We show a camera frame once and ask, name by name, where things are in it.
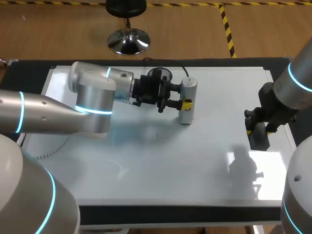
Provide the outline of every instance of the wooden floor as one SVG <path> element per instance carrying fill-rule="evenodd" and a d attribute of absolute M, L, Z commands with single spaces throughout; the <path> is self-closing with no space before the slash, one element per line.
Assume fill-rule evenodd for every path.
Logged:
<path fill-rule="evenodd" d="M 238 58 L 293 57 L 312 36 L 312 6 L 227 5 L 225 12 Z M 230 58 L 222 18 L 217 7 L 148 7 L 144 14 L 131 19 L 131 24 L 145 30 L 150 35 L 152 44 L 142 54 L 121 56 L 110 51 L 106 41 L 110 33 L 121 27 L 122 21 L 110 16 L 104 7 L 0 4 L 0 58 Z M 3 74 L 4 70 L 0 69 L 0 79 Z M 142 233 L 197 234 L 199 231 L 200 229 L 147 229 Z M 206 233 L 246 232 L 245 228 L 241 227 L 207 228 Z"/>

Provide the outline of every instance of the black clamp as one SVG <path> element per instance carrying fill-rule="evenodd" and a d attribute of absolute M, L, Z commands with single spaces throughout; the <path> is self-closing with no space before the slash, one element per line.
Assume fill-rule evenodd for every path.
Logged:
<path fill-rule="evenodd" d="M 275 96 L 273 83 L 265 83 L 259 90 L 261 107 L 246 110 L 245 127 L 252 150 L 266 151 L 270 147 L 268 135 L 275 133 L 280 125 L 295 119 L 297 110 L 282 104 Z"/>
<path fill-rule="evenodd" d="M 140 79 L 135 79 L 132 98 L 136 101 L 133 105 L 141 106 L 142 103 L 155 105 L 157 103 L 158 112 L 162 113 L 166 106 L 181 110 L 182 100 L 170 100 L 170 92 L 180 93 L 180 84 L 172 84 L 171 79 L 166 76 L 161 77 L 161 69 L 154 69 L 148 76 L 141 75 Z"/>

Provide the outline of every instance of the hazard tape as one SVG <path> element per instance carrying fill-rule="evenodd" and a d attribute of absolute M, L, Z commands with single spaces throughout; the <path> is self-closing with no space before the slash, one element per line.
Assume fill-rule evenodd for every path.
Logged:
<path fill-rule="evenodd" d="M 222 21 L 223 21 L 223 24 L 224 24 L 224 28 L 225 28 L 226 38 L 228 40 L 228 47 L 229 47 L 229 51 L 230 51 L 231 57 L 232 58 L 237 58 L 235 50 L 234 50 L 234 44 L 233 44 L 233 39 L 232 39 L 232 34 L 231 34 L 228 18 L 225 15 L 224 6 L 221 5 L 221 6 L 219 6 L 219 8 L 220 8 L 220 14 L 222 16 Z"/>
<path fill-rule="evenodd" d="M 46 4 L 46 5 L 86 5 L 86 6 L 105 6 L 103 2 L 74 2 L 74 1 L 0 1 L 0 4 Z M 261 6 L 261 5 L 305 5 L 312 6 L 311 2 L 208 2 L 208 3 L 148 3 L 147 6 L 223 6 L 223 5 L 233 5 L 233 6 Z"/>

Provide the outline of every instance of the white table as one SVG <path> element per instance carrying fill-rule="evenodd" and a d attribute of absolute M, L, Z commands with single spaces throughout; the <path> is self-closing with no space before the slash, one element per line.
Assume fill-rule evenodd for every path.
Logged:
<path fill-rule="evenodd" d="M 117 68 L 136 78 L 151 69 Z M 167 68 L 173 83 L 185 77 L 181 68 Z M 42 94 L 73 107 L 76 94 L 67 87 L 68 70 L 51 70 Z M 258 152 L 250 150 L 244 125 L 244 110 L 260 106 L 258 90 L 272 81 L 270 72 L 262 67 L 187 70 L 198 80 L 190 126 L 178 124 L 177 110 L 171 108 L 160 114 L 154 106 L 117 102 L 104 140 L 29 134 L 23 148 L 35 157 L 48 156 L 38 162 L 80 206 L 279 207 L 295 150 L 290 129 L 280 126 L 269 136 L 268 151 Z"/>

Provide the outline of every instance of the black stool seat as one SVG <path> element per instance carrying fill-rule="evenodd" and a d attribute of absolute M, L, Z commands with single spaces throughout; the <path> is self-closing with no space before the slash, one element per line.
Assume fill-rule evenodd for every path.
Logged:
<path fill-rule="evenodd" d="M 119 18 L 131 18 L 141 15 L 146 10 L 146 0 L 106 0 L 106 10 Z"/>

